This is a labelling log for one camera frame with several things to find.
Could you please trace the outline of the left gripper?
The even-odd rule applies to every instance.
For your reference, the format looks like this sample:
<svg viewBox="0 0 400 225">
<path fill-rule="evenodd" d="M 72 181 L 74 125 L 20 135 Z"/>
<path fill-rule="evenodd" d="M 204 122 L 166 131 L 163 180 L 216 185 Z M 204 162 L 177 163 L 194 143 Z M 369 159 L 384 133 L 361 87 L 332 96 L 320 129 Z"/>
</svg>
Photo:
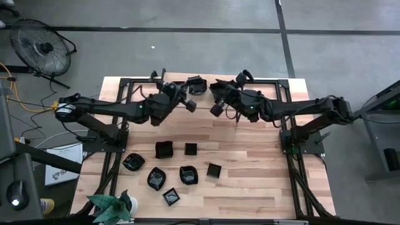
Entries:
<svg viewBox="0 0 400 225">
<path fill-rule="evenodd" d="M 159 90 L 169 97 L 170 104 L 178 104 L 179 95 L 181 92 L 188 90 L 188 83 L 186 81 L 175 81 L 174 83 L 162 83 Z"/>
</svg>

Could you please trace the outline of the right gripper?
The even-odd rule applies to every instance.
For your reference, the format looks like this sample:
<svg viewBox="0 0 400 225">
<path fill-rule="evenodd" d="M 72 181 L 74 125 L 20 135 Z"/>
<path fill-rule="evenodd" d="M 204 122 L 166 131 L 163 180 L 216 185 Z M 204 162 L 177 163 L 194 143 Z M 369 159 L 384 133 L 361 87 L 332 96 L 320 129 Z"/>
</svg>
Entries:
<svg viewBox="0 0 400 225">
<path fill-rule="evenodd" d="M 233 108 L 250 108 L 251 99 L 250 99 L 250 90 L 238 90 L 231 88 L 230 81 L 218 80 L 218 88 L 217 92 L 221 96 L 226 97 L 226 103 Z"/>
</svg>

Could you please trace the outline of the black rounded shallow bowl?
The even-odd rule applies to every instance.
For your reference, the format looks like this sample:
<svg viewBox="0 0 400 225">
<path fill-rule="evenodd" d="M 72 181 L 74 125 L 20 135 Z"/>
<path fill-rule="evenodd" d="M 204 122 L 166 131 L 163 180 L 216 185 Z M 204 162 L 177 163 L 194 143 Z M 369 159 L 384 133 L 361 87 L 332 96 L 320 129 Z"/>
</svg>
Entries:
<svg viewBox="0 0 400 225">
<path fill-rule="evenodd" d="M 186 185 L 193 185 L 198 183 L 198 172 L 194 166 L 180 167 L 179 177 L 182 183 Z"/>
<path fill-rule="evenodd" d="M 207 81 L 201 76 L 189 77 L 187 80 L 187 85 L 189 87 L 189 94 L 198 96 L 202 95 L 207 90 Z"/>
</svg>

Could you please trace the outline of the black leaf-shaped plate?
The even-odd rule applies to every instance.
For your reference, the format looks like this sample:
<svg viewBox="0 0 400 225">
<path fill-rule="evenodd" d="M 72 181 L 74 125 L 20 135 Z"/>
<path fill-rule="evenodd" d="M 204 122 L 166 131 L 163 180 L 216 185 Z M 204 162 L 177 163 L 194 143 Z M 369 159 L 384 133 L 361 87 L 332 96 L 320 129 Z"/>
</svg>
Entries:
<svg viewBox="0 0 400 225">
<path fill-rule="evenodd" d="M 154 167 L 147 177 L 148 186 L 155 191 L 159 191 L 165 182 L 166 173 L 158 167 Z"/>
</svg>

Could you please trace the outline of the black fluted square bowl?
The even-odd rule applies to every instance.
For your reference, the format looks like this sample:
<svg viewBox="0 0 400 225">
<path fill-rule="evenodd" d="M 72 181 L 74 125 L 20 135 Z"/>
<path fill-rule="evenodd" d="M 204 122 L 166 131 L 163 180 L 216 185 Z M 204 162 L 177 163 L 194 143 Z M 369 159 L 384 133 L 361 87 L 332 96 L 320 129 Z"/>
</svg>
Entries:
<svg viewBox="0 0 400 225">
<path fill-rule="evenodd" d="M 172 141 L 164 141 L 156 143 L 156 158 L 164 159 L 164 158 L 172 158 L 173 157 L 173 142 Z"/>
</svg>

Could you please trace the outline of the black flat square plate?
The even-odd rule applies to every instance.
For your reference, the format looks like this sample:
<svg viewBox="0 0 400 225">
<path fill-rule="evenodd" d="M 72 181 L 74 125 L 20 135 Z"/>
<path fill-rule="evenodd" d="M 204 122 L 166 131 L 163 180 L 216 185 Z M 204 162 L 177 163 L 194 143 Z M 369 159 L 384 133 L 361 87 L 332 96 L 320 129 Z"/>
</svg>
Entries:
<svg viewBox="0 0 400 225">
<path fill-rule="evenodd" d="M 172 206 L 180 200 L 178 192 L 174 188 L 166 191 L 162 196 L 168 206 Z"/>
</svg>

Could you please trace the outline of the white cardboard box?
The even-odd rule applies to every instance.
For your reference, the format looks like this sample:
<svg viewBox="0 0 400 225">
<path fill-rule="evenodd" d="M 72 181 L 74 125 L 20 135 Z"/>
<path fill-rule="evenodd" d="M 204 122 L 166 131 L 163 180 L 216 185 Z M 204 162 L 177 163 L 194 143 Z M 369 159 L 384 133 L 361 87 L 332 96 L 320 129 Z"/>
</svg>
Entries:
<svg viewBox="0 0 400 225">
<path fill-rule="evenodd" d="M 62 158 L 74 161 L 82 164 L 83 161 L 83 145 L 82 144 L 70 144 L 66 146 L 55 147 L 53 149 L 47 149 L 47 153 L 55 154 Z M 66 181 L 71 181 L 78 178 L 79 174 L 75 172 L 66 171 L 65 169 L 59 169 L 46 165 L 45 173 L 45 186 L 52 186 Z"/>
</svg>

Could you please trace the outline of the green plant in white pot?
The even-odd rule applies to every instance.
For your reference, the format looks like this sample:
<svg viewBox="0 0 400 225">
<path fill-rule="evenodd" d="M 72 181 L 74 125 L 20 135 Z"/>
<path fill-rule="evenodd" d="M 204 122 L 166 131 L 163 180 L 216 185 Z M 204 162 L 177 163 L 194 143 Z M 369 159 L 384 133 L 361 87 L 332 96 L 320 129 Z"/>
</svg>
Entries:
<svg viewBox="0 0 400 225">
<path fill-rule="evenodd" d="M 95 212 L 93 223 L 116 225 L 120 221 L 129 222 L 138 211 L 138 201 L 128 194 L 128 190 L 119 197 L 95 194 L 87 197 L 90 203 L 100 208 Z"/>
</svg>

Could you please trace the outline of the black floor fan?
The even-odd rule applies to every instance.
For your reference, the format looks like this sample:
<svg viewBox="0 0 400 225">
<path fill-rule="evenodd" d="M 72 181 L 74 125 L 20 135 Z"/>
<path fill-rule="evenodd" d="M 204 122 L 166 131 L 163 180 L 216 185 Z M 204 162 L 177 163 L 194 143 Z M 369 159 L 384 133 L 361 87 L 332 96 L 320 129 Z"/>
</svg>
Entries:
<svg viewBox="0 0 400 225">
<path fill-rule="evenodd" d="M 71 66 L 72 55 L 77 52 L 72 41 L 41 21 L 20 19 L 11 26 L 10 42 L 31 74 L 70 88 L 56 78 L 66 74 Z"/>
</svg>

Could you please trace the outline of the black side stand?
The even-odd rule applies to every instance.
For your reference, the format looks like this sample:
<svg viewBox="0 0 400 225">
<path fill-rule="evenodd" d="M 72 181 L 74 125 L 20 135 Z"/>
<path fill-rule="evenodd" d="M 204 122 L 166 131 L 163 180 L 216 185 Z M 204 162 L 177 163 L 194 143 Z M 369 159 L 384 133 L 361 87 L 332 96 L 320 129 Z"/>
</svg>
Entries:
<svg viewBox="0 0 400 225">
<path fill-rule="evenodd" d="M 373 95 L 356 111 L 383 169 L 366 176 L 367 183 L 400 178 L 400 80 Z"/>
</svg>

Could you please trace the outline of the gray side desk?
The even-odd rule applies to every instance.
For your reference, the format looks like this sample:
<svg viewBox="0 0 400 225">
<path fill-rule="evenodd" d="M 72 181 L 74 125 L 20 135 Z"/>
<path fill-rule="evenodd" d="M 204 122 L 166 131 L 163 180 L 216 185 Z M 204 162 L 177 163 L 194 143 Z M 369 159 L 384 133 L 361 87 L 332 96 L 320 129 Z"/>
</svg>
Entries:
<svg viewBox="0 0 400 225">
<path fill-rule="evenodd" d="M 8 186 L 19 180 L 22 181 L 29 201 L 24 209 L 15 211 L 7 200 L 6 193 Z M 30 155 L 22 154 L 2 161 L 0 163 L 0 223 L 42 218 L 43 212 Z"/>
</svg>

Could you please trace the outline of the yellow cup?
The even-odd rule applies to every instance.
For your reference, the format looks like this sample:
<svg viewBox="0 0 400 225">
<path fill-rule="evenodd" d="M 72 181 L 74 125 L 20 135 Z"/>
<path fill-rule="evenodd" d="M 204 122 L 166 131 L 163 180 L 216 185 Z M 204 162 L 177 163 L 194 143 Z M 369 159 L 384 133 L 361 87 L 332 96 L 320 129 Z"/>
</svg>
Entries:
<svg viewBox="0 0 400 225">
<path fill-rule="evenodd" d="M 40 203 L 41 203 L 42 213 L 44 215 L 48 215 L 54 210 L 55 202 L 53 199 L 41 198 Z"/>
</svg>

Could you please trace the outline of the gray upper desk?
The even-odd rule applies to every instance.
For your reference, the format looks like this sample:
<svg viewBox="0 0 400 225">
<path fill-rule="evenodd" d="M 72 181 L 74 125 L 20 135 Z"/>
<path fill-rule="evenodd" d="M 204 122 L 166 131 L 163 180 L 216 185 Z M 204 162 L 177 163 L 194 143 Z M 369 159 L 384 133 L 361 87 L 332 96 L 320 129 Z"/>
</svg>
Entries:
<svg viewBox="0 0 400 225">
<path fill-rule="evenodd" d="M 3 82 L 0 81 L 0 161 L 10 158 L 16 153 L 16 145 L 11 126 L 6 94 L 9 94 Z"/>
</svg>

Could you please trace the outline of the black computer mouse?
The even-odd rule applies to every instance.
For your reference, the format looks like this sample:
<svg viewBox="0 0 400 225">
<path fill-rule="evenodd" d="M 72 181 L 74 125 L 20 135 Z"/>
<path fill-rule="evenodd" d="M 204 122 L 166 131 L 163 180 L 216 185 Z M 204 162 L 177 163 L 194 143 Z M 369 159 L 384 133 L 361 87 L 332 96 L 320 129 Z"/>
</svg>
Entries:
<svg viewBox="0 0 400 225">
<path fill-rule="evenodd" d="M 6 199 L 15 211 L 22 211 L 29 204 L 29 194 L 22 180 L 13 181 L 6 190 Z"/>
</svg>

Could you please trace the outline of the black diagonal frame strut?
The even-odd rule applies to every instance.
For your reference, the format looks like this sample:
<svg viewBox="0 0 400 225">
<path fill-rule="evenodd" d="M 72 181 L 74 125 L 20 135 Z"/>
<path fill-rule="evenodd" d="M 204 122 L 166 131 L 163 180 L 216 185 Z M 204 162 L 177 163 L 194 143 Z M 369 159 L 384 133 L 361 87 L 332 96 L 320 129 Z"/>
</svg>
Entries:
<svg viewBox="0 0 400 225">
<path fill-rule="evenodd" d="M 46 151 L 38 150 L 20 142 L 15 142 L 16 154 L 29 154 L 31 159 L 37 163 L 46 164 L 54 168 L 79 174 L 81 164 Z"/>
</svg>

